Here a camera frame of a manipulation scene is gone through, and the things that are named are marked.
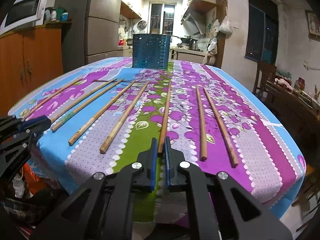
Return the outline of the wooden chopstick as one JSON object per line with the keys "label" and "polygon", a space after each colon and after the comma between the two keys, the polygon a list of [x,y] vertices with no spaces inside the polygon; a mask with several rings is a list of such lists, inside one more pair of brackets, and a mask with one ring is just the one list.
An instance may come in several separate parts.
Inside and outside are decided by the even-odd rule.
{"label": "wooden chopstick", "polygon": [[171,81],[169,81],[169,84],[168,84],[167,99],[165,103],[163,122],[162,122],[161,133],[160,133],[159,143],[158,143],[158,150],[157,150],[158,155],[161,155],[161,153],[163,152],[164,140],[167,132],[169,108],[170,108],[170,94],[171,94]]}
{"label": "wooden chopstick", "polygon": [[82,102],[83,100],[85,100],[87,97],[89,97],[90,95],[94,94],[95,92],[97,92],[98,90],[106,87],[107,85],[114,83],[117,80],[117,78],[113,78],[109,81],[104,82],[102,85],[99,85],[97,87],[95,87],[94,89],[92,89],[91,91],[83,94],[82,96],[80,96],[79,98],[77,98],[76,100],[74,100],[70,105],[68,105],[67,107],[63,108],[62,110],[60,110],[59,112],[57,112],[53,117],[50,118],[51,123],[53,124],[58,118],[60,118],[61,116],[63,116],[66,112],[68,112],[71,108],[73,108],[74,106],[76,106],[78,103]]}
{"label": "wooden chopstick", "polygon": [[142,94],[143,94],[144,90],[146,89],[146,87],[148,86],[148,84],[149,84],[149,81],[147,81],[146,84],[140,89],[138,94],[135,96],[133,101],[130,103],[130,105],[127,108],[127,110],[120,117],[119,121],[116,123],[114,128],[112,128],[112,130],[110,131],[109,135],[107,136],[107,138],[104,140],[104,142],[102,143],[102,145],[99,148],[99,151],[100,151],[101,154],[105,154],[106,153],[106,151],[108,150],[108,148],[111,145],[112,141],[114,140],[114,138],[116,137],[117,133],[119,132],[119,130],[123,126],[125,120],[129,116],[130,112],[133,110],[134,106],[136,105],[136,103],[138,102],[140,97],[142,96]]}
{"label": "wooden chopstick", "polygon": [[123,88],[114,98],[112,98],[102,109],[93,115],[69,140],[69,146],[74,143],[98,120],[98,118],[112,106],[137,80],[133,80],[129,85]]}
{"label": "wooden chopstick", "polygon": [[58,118],[51,127],[52,132],[56,132],[61,126],[63,126],[67,121],[69,121],[72,117],[77,115],[81,110],[86,108],[89,104],[91,104],[93,101],[97,100],[100,96],[108,92],[110,89],[118,85],[119,83],[123,82],[124,79],[117,79],[114,83],[111,83],[107,85],[106,87],[98,90],[94,94],[87,97],[82,102],[78,103],[76,106],[71,108],[68,112],[66,112],[63,116]]}
{"label": "wooden chopstick", "polygon": [[200,161],[206,161],[208,158],[206,124],[204,120],[203,105],[201,102],[201,94],[198,86],[196,86],[196,96],[197,96],[197,106],[199,110],[199,120],[200,120]]}
{"label": "wooden chopstick", "polygon": [[53,97],[55,97],[56,95],[60,94],[61,92],[63,92],[65,89],[71,87],[72,85],[74,85],[75,83],[79,82],[80,80],[83,79],[84,76],[80,76],[79,78],[69,82],[68,84],[64,85],[63,87],[61,87],[59,90],[57,90],[54,94],[50,95],[49,97],[45,98],[41,103],[39,103],[38,105],[36,105],[32,110],[30,110],[30,112],[28,112],[24,118],[27,119],[29,118],[29,116],[31,116],[35,111],[37,111],[40,107],[42,107],[46,102],[48,102],[49,100],[51,100]]}
{"label": "wooden chopstick", "polygon": [[238,158],[236,156],[236,153],[235,153],[235,150],[233,148],[233,145],[232,145],[232,142],[231,142],[231,139],[229,137],[229,133],[225,127],[225,124],[223,122],[223,120],[221,119],[221,116],[219,114],[219,111],[216,109],[216,106],[212,100],[212,98],[210,97],[207,89],[204,87],[203,88],[204,90],[204,93],[207,97],[207,100],[210,104],[210,107],[214,113],[214,116],[216,118],[216,121],[217,121],[217,124],[220,128],[220,131],[221,131],[221,134],[222,134],[222,137],[223,137],[223,140],[225,142],[225,146],[226,146],[226,149],[227,149],[227,152],[228,152],[228,155],[229,155],[229,159],[230,159],[230,162],[231,162],[231,166],[232,168],[236,168],[237,165],[239,164],[239,161],[238,161]]}

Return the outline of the kitchen counter cabinets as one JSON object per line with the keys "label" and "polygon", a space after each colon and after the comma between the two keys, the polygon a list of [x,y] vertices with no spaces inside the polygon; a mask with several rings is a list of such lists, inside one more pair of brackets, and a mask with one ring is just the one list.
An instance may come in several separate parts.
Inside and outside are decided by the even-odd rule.
{"label": "kitchen counter cabinets", "polygon": [[[118,53],[119,53],[119,56],[132,57],[133,46],[119,46]],[[177,47],[170,47],[170,50],[169,50],[170,60],[202,63],[205,55],[206,55],[205,52],[177,48]]]}

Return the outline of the kitchen window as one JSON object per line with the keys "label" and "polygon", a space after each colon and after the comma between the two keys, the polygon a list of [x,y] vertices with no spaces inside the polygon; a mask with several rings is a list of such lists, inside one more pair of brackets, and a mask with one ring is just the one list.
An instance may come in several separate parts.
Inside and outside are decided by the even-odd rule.
{"label": "kitchen window", "polygon": [[150,27],[151,34],[173,35],[175,5],[168,3],[151,3]]}

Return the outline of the orange wooden cabinet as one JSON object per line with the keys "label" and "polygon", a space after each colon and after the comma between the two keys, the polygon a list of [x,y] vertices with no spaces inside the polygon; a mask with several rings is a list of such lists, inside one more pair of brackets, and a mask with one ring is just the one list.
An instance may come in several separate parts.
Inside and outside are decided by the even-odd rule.
{"label": "orange wooden cabinet", "polygon": [[63,74],[62,41],[71,25],[69,21],[47,22],[1,35],[1,115]]}

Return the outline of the white microwave oven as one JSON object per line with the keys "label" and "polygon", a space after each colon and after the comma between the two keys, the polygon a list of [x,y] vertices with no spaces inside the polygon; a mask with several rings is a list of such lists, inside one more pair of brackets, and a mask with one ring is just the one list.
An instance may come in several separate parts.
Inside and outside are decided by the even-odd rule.
{"label": "white microwave oven", "polygon": [[16,0],[1,23],[1,34],[21,25],[43,25],[47,0]]}

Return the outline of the white bottle on cabinet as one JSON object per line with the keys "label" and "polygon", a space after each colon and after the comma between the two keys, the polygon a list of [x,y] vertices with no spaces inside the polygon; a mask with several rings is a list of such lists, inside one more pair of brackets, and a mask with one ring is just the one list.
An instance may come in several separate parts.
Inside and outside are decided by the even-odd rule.
{"label": "white bottle on cabinet", "polygon": [[57,12],[56,12],[56,10],[53,10],[50,15],[50,20],[56,21],[56,17],[57,17]]}

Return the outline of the blue lidded jar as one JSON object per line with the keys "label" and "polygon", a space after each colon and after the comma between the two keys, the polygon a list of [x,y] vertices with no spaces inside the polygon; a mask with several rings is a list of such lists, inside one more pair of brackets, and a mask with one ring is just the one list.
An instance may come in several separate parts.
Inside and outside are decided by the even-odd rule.
{"label": "blue lidded jar", "polygon": [[67,12],[62,13],[61,21],[67,21],[67,19],[68,19],[68,13]]}

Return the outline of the green container on cabinet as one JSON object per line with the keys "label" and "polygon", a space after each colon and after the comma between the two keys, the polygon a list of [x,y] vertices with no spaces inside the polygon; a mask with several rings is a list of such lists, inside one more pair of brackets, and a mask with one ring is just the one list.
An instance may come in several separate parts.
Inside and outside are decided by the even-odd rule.
{"label": "green container on cabinet", "polygon": [[56,12],[56,20],[60,21],[62,14],[65,12],[65,10],[63,8],[55,8],[55,12]]}

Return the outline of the dark wooden side table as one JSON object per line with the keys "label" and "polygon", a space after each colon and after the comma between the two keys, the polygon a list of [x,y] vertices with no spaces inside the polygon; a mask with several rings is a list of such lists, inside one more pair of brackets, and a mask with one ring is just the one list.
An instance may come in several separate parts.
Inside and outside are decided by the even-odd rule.
{"label": "dark wooden side table", "polygon": [[289,132],[308,163],[319,162],[319,118],[295,94],[270,81],[265,105]]}

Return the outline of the dark wooden chair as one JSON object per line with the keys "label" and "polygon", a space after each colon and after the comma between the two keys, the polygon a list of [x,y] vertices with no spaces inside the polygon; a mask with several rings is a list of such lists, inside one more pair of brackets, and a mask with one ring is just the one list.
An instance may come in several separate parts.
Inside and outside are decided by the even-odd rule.
{"label": "dark wooden chair", "polygon": [[266,83],[267,81],[274,81],[276,71],[277,67],[273,64],[264,61],[257,62],[257,72],[252,93],[258,99],[262,99],[264,97],[264,93],[267,92]]}

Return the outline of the grey refrigerator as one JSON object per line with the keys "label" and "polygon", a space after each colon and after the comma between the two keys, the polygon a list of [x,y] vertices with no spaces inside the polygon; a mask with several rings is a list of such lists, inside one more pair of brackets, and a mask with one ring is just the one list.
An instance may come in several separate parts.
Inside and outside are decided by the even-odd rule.
{"label": "grey refrigerator", "polygon": [[62,31],[62,64],[70,72],[114,56],[121,0],[55,0],[71,21]]}

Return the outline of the blue perforated utensil basket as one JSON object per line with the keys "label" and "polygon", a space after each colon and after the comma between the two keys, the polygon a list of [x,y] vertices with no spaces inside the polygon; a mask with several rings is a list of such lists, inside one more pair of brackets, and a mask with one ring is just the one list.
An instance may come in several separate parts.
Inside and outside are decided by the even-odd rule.
{"label": "blue perforated utensil basket", "polygon": [[171,36],[134,34],[132,67],[166,70],[168,68]]}

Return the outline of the dark window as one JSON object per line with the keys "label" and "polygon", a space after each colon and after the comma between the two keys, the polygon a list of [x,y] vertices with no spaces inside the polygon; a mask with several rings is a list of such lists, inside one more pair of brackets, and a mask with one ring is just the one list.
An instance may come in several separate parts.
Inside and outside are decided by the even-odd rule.
{"label": "dark window", "polygon": [[245,57],[275,64],[278,49],[278,7],[271,0],[248,0],[249,22]]}

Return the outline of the range hood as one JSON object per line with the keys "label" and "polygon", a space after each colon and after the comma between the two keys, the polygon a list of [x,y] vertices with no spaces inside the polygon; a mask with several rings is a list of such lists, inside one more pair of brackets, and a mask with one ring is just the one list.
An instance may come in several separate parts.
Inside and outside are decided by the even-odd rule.
{"label": "range hood", "polygon": [[206,35],[206,14],[194,8],[188,8],[181,19],[182,25],[191,37]]}

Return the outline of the framed wall picture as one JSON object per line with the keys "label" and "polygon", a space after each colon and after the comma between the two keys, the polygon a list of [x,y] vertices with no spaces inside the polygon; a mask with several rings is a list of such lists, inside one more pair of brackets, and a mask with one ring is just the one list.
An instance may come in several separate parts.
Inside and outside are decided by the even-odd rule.
{"label": "framed wall picture", "polygon": [[319,40],[319,19],[311,10],[306,10],[305,14],[308,22],[309,37]]}

